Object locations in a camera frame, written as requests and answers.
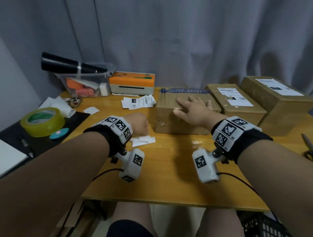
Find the human hand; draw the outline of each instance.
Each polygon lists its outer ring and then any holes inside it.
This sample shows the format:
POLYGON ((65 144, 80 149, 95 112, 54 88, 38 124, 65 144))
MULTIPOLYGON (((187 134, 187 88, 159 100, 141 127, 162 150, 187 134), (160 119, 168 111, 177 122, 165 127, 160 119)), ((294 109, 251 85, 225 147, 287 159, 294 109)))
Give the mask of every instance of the human hand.
POLYGON ((211 131, 215 124, 227 118, 224 114, 212 111, 211 100, 208 101, 206 106, 199 97, 194 98, 190 96, 189 99, 190 101, 184 101, 181 98, 177 98, 177 102, 188 110, 187 113, 178 109, 173 111, 177 117, 185 120, 187 123, 193 126, 205 127, 211 131))
POLYGON ((147 116, 143 113, 132 113, 123 118, 131 125, 133 129, 133 134, 137 136, 146 136, 148 135, 148 120, 147 116))

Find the scissors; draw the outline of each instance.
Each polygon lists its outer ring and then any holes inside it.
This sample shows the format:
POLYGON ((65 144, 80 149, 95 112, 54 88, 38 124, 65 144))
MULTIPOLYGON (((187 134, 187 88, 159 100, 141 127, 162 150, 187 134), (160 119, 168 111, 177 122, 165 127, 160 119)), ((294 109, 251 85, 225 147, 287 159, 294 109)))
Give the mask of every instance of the scissors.
POLYGON ((313 161, 313 144, 311 143, 310 139, 305 134, 302 133, 301 135, 305 144, 309 148, 309 150, 304 152, 303 155, 305 158, 309 159, 310 161, 313 161))

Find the black plastic crate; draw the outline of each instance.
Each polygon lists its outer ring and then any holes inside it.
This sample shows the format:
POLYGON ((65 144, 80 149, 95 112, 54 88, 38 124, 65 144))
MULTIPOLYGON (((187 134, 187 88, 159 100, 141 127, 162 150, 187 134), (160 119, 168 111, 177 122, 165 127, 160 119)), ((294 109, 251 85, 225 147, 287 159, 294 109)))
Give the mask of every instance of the black plastic crate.
POLYGON ((242 220, 245 237, 292 237, 279 222, 267 217, 263 213, 253 213, 242 220))

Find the person's left hand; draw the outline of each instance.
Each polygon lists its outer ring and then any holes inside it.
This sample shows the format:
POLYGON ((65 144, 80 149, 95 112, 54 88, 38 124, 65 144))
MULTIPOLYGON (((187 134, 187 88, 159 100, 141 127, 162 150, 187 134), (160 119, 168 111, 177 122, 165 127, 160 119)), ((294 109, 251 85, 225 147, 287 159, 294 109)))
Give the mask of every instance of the person's left hand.
POLYGON ((148 120, 147 116, 143 113, 132 113, 123 118, 130 123, 131 128, 133 129, 133 135, 136 136, 146 136, 148 135, 148 120))

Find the leg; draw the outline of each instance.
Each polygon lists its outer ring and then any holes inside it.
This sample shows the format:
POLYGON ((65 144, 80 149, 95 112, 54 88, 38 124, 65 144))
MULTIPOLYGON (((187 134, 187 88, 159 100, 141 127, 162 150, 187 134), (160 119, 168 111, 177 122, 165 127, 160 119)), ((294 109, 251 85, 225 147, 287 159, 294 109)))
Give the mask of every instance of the leg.
POLYGON ((197 237, 244 237, 234 210, 207 208, 203 214, 197 237))
POLYGON ((154 230, 149 204, 118 202, 112 217, 112 223, 118 220, 132 220, 145 227, 154 237, 154 230))

